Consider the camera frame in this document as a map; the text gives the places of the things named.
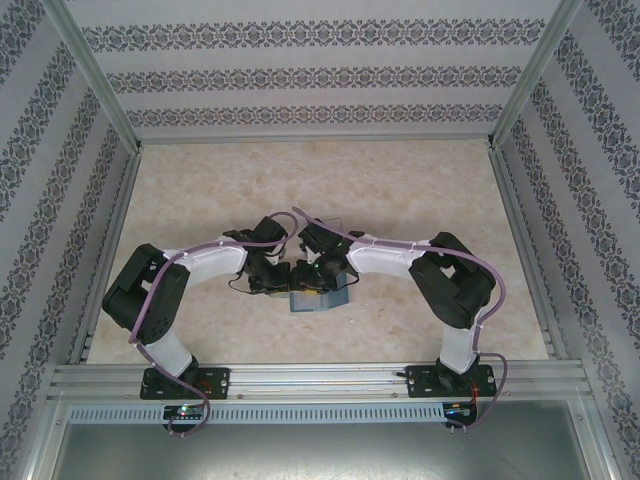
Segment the grey metal sheet tray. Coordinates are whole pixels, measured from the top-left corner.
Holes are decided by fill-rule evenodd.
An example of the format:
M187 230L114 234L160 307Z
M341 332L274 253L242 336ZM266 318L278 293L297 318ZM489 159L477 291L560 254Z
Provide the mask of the grey metal sheet tray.
M600 480L570 431L430 424L72 425L51 480Z

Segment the aluminium frame post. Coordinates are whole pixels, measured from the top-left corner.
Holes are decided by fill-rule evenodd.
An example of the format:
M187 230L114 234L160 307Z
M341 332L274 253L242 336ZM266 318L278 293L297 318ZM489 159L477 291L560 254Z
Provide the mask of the aluminium frame post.
M559 0L513 92L488 135L487 146L490 150L495 150L504 143L582 3L583 0Z
M135 130L65 0L40 0L129 152L141 145Z

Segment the aluminium mounting rail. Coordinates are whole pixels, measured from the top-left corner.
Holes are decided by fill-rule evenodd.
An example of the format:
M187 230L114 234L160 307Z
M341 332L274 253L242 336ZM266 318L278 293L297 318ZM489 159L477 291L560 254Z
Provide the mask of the aluminium mounting rail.
M229 403L405 402L409 399L402 363L230 365ZM48 401L134 403L143 365L58 366L46 391ZM577 360L512 361L500 398L573 400L593 396Z

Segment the teal card holder wallet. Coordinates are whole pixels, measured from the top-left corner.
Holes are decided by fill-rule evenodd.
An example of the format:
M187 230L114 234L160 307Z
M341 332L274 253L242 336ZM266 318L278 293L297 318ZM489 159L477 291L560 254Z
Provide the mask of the teal card holder wallet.
M349 303L348 278L345 273L337 277L337 291L317 292L280 292L269 294L269 297L289 301L289 309L293 313L311 313L328 311Z

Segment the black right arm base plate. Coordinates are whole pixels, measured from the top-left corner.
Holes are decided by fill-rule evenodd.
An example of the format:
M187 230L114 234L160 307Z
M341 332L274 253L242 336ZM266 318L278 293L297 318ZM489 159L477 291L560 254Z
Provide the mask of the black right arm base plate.
M497 391L490 365L474 364L463 374L440 364L409 365L405 376L410 398L489 398Z

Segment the aluminium side rail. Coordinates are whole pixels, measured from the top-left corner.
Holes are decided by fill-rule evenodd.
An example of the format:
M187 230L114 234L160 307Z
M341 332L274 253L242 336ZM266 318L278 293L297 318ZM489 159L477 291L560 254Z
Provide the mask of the aluminium side rail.
M86 339L97 324L101 311L102 298L108 285L143 152L144 147L139 146L136 152L131 154L126 168L120 177L114 203L108 216L95 270L89 281L87 295L80 311L71 349L68 352L67 359L64 361L65 364L74 365L82 361Z
M491 145L488 146L488 156L547 353L552 359L569 360L570 355L566 350L556 319L552 298L539 269L534 244L529 236L525 217L520 208L516 189L509 176L505 160L502 153Z

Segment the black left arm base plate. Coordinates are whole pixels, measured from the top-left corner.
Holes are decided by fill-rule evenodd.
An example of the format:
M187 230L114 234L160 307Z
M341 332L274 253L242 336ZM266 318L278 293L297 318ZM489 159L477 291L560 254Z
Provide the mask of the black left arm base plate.
M228 395L230 370L228 368L199 367L180 377L206 395L210 400L224 400ZM142 400L199 399L191 390L169 380L154 368L144 371L139 396Z

